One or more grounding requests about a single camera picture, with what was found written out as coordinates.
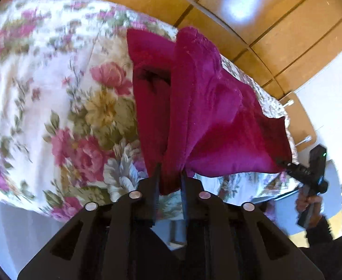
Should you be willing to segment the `person's right hand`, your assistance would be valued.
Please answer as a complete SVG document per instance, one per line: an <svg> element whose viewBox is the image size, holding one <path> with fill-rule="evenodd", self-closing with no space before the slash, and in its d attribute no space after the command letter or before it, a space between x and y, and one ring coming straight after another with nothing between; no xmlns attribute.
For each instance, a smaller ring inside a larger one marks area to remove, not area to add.
<svg viewBox="0 0 342 280"><path fill-rule="evenodd" d="M295 202L297 212L302 216L305 214L305 220L302 227L304 229L310 229L317 226L322 219L321 207L323 198L319 195L306 196L302 192L299 193Z"/></svg>

